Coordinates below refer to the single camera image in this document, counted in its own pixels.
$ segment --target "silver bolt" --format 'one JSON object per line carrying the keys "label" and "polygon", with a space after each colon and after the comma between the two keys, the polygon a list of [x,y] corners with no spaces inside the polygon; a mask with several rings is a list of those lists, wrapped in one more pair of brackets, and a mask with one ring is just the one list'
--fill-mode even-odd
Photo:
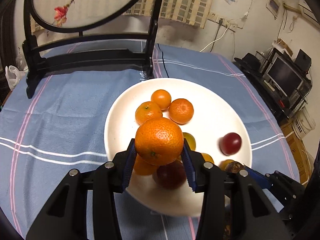
{"label": "silver bolt", "polygon": [[69,171],[70,176],[76,176],[77,174],[78,174],[78,171],[76,169]]}
{"label": "silver bolt", "polygon": [[104,164],[104,166],[107,168],[107,169],[111,169],[113,166],[115,166],[114,165],[114,163],[113,162],[106,162],[105,164]]}
{"label": "silver bolt", "polygon": [[213,164],[211,162],[205,162],[203,166],[207,169],[211,169],[213,167]]}
{"label": "silver bolt", "polygon": [[242,177],[246,177],[249,175],[249,173],[246,171],[246,170],[240,170],[239,171],[239,174],[242,176]]}

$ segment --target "white plate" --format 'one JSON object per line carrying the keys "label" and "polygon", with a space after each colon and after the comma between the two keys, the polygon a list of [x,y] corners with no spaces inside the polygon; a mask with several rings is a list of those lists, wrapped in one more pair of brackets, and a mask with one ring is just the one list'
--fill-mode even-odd
{"label": "white plate", "polygon": [[[109,160],[117,152],[127,149],[131,138],[135,138],[138,124],[135,111],[140,104],[150,101],[158,89],[167,90],[172,100],[185,98],[194,107],[190,122],[180,125],[183,132],[196,139],[196,151],[208,153],[216,165],[233,159],[248,167],[252,165],[252,151],[248,132],[233,108],[217,94],[198,84],[174,78],[159,78],[140,82],[124,91],[113,103],[104,128],[104,143]],[[236,132],[242,138],[240,151],[231,156],[223,155],[218,147],[219,138]],[[169,216],[199,216],[203,194],[194,193],[188,183],[176,189],[165,190],[155,184],[152,176],[139,176],[133,171],[127,191],[148,208]]]}

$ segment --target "beige curtain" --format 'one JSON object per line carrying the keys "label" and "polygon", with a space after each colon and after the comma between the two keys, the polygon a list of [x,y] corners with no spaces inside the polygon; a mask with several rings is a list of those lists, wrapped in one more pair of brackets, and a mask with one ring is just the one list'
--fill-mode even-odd
{"label": "beige curtain", "polygon": [[[154,0],[139,0],[127,15],[150,16]],[[212,0],[162,0],[160,17],[204,28]]]}

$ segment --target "white bucket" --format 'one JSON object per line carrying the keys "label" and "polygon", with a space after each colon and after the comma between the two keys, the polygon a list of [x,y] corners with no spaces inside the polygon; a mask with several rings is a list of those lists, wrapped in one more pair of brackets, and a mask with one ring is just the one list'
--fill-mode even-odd
{"label": "white bucket", "polygon": [[316,127],[315,121],[312,119],[306,108],[298,112],[292,122],[292,129],[299,139],[302,139],[306,134]]}

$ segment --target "computer monitor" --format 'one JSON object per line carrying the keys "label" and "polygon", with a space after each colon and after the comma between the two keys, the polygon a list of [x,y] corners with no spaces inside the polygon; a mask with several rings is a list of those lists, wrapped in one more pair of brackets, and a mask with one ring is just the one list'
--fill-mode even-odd
{"label": "computer monitor", "polygon": [[266,74],[274,82],[274,85],[287,97],[291,97],[302,84],[302,79],[280,57],[274,60]]}

